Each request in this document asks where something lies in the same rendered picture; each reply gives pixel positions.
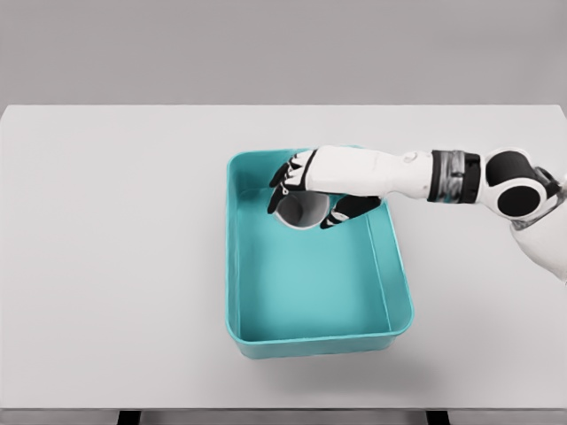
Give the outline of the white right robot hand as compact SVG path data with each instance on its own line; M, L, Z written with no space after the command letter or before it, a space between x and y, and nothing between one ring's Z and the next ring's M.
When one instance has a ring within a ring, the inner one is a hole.
M298 192L339 195L320 223L321 229L358 218L382 204L377 191L377 154L350 146L321 146L295 153L274 173L267 213Z

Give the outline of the white paper cup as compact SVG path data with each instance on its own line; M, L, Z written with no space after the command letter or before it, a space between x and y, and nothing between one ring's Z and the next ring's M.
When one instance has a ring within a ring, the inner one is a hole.
M294 191L278 204L274 215L286 227L307 230L319 226L330 210L330 196L312 191Z

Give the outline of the teal plastic basket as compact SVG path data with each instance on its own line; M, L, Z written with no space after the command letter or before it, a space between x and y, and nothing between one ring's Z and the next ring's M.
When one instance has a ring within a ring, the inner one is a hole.
M415 309L388 204L328 230L268 214L268 186L292 150L227 164L225 323L250 359L379 351Z

